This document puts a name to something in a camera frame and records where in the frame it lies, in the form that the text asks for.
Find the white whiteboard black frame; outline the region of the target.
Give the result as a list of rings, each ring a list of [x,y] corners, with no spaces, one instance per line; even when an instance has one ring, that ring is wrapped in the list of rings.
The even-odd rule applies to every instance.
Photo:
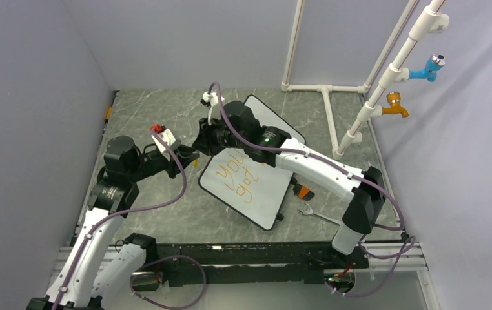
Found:
[[[275,126],[305,143],[305,138],[256,96],[242,101],[253,111],[261,125]],[[241,149],[224,149],[210,156],[200,178],[199,186],[225,205],[265,231],[272,229],[292,172],[273,168],[250,159]]]

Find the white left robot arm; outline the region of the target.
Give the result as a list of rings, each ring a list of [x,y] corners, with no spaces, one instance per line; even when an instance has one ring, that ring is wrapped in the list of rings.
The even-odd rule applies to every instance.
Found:
[[[184,169],[199,157],[192,147],[172,138],[170,131],[152,139],[150,152],[140,149],[130,136],[107,143],[105,164],[90,191],[76,243],[45,296],[32,298],[28,309],[105,309],[133,272],[156,266],[156,239],[138,233],[127,237],[117,256],[101,266],[115,233],[133,211],[138,182],[161,172],[186,180]]]

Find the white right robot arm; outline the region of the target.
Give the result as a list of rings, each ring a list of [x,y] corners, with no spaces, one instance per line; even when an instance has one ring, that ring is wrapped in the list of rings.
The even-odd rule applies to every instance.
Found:
[[[251,108],[241,101],[225,105],[214,99],[200,102],[209,114],[199,121],[193,149],[209,156],[224,149],[241,149],[253,161],[302,175],[347,202],[328,259],[336,268],[350,263],[360,240],[371,234],[386,201],[381,171],[346,166],[310,149],[278,127],[261,125]]]

